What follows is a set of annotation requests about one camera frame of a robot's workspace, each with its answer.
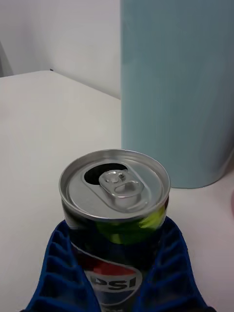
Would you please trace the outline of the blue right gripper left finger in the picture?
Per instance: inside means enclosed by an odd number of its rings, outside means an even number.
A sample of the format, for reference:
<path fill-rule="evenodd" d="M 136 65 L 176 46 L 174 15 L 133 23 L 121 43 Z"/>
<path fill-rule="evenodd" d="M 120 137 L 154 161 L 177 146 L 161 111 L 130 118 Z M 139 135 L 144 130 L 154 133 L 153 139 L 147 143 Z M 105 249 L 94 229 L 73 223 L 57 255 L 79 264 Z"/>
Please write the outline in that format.
<path fill-rule="evenodd" d="M 101 311 L 90 282 L 73 256 L 65 221 L 51 234 L 37 288 L 24 311 Z"/>

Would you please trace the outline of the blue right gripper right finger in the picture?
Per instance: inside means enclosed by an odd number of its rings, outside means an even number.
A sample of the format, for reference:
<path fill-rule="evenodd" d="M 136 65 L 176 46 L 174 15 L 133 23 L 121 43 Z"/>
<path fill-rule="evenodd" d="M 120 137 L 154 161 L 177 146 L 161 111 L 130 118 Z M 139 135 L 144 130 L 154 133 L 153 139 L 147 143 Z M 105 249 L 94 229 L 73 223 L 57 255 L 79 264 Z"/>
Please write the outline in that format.
<path fill-rule="evenodd" d="M 136 298 L 137 312 L 213 312 L 196 283 L 179 227 L 166 218 L 156 259 Z"/>

